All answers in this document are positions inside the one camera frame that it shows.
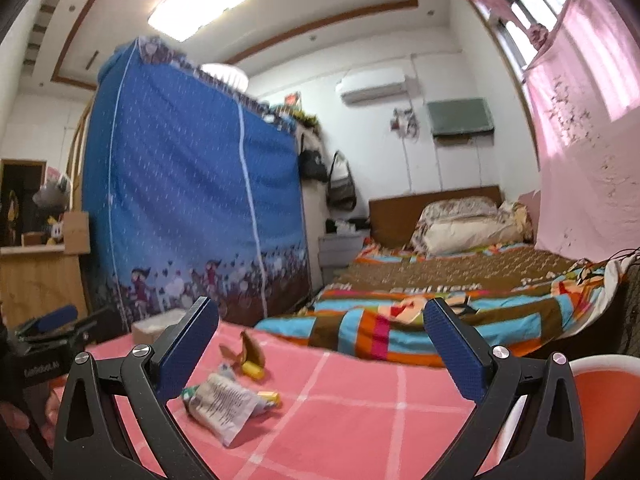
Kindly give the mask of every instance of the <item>pink tablecloth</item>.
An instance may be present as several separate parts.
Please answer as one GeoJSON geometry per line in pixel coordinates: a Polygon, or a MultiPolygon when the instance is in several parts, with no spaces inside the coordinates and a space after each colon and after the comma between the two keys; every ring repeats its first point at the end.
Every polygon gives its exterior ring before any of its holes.
{"type": "MultiPolygon", "coordinates": [[[[189,385],[221,362],[218,344],[240,350],[241,328],[221,324],[189,385]]],[[[417,480],[456,436],[473,403],[460,397],[446,370],[365,362],[302,348],[253,332],[268,376],[255,390],[278,391],[283,406],[251,419],[225,449],[191,420],[180,400],[169,408],[209,467],[222,480],[417,480]]],[[[92,350],[96,358],[125,355],[131,336],[92,350]]],[[[130,438],[149,469],[161,473],[128,402],[119,399],[130,438]]],[[[492,466],[487,460],[486,466],[492,466]]]]}

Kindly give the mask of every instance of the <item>wooden headboard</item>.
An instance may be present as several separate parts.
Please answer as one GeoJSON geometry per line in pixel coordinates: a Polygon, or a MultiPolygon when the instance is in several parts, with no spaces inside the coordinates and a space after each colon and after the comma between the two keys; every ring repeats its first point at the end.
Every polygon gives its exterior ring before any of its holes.
{"type": "Polygon", "coordinates": [[[498,206],[502,203],[502,192],[499,186],[452,189],[436,193],[369,200],[371,236],[383,247],[400,248],[411,240],[415,225],[427,205],[438,200],[468,196],[485,196],[498,206]]]}

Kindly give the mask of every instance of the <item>white wall-mounted air conditioner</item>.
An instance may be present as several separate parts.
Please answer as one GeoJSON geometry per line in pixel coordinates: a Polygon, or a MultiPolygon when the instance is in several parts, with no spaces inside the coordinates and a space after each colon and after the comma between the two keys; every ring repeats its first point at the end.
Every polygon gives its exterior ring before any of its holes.
{"type": "Polygon", "coordinates": [[[406,92],[406,76],[397,66],[347,74],[335,91],[345,104],[380,99],[406,92]]]}

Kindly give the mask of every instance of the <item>wooden counter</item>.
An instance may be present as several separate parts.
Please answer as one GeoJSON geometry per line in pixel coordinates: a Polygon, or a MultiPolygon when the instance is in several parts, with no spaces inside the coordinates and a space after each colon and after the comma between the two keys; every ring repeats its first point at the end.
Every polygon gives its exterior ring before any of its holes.
{"type": "Polygon", "coordinates": [[[87,314],[78,256],[63,244],[1,248],[0,294],[9,327],[67,304],[87,314]]]}

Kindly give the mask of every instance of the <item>bedside cabinet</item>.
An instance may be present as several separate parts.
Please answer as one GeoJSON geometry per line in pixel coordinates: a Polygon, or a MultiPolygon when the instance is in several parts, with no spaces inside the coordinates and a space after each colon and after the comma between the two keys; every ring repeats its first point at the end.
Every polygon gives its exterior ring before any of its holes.
{"type": "Polygon", "coordinates": [[[322,270],[322,283],[331,283],[339,271],[346,269],[362,250],[369,231],[332,233],[318,238],[318,261],[322,270]]]}

